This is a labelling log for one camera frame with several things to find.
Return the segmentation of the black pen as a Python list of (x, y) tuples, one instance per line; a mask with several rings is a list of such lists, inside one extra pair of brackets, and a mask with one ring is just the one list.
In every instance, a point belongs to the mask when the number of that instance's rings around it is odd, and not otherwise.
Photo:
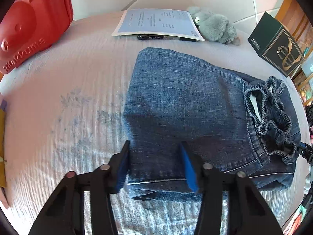
[(179, 40), (179, 41), (190, 41), (196, 42), (197, 40), (184, 38), (184, 37), (174, 37), (174, 36), (161, 36), (161, 35), (151, 35), (151, 34), (139, 34), (137, 36), (138, 40)]

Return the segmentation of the white striped bed sheet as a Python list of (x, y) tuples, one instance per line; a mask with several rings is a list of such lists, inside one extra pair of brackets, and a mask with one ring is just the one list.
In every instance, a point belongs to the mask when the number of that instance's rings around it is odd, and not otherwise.
[(8, 207), (19, 234), (28, 234), (44, 203), (70, 171), (93, 171), (118, 152), (125, 95), (138, 53), (160, 47), (199, 57), (259, 79), (281, 74), (257, 56), (248, 35), (240, 45), (140, 41), (113, 37), (122, 13), (74, 21), (58, 42), (1, 80), (7, 101), (4, 160)]

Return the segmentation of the red bear suitcase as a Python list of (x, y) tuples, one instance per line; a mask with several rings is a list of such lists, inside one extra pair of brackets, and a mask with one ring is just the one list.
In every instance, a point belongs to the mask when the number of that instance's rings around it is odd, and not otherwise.
[(71, 0), (15, 0), (1, 21), (1, 73), (49, 48), (72, 21)]

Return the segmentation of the dark green gift box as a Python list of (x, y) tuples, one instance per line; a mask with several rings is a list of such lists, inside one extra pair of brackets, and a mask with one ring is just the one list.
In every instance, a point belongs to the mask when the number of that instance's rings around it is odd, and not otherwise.
[(257, 55), (289, 76), (303, 61), (303, 53), (287, 29), (265, 12), (248, 38)]

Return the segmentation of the grey plush toy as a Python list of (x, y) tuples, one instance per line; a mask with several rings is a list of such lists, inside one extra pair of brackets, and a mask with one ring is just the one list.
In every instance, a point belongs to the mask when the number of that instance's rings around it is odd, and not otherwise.
[(192, 6), (187, 11), (192, 16), (194, 23), (205, 40), (225, 45), (240, 45), (237, 30), (226, 16), (214, 13), (205, 7)]

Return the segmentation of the blue denim jeans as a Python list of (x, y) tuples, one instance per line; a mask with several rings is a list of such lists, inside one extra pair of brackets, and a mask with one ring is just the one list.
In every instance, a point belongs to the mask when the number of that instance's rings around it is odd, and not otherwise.
[(273, 76), (262, 81), (195, 56), (145, 48), (122, 120), (133, 199), (198, 200), (186, 182), (183, 141), (220, 171), (245, 172), (260, 190), (292, 184), (300, 127), (287, 86)]

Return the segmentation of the white paper booklet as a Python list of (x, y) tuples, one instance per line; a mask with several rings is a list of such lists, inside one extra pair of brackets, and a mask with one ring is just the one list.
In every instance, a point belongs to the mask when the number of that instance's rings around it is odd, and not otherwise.
[(189, 12), (171, 9), (125, 10), (112, 35), (137, 34), (204, 40)]

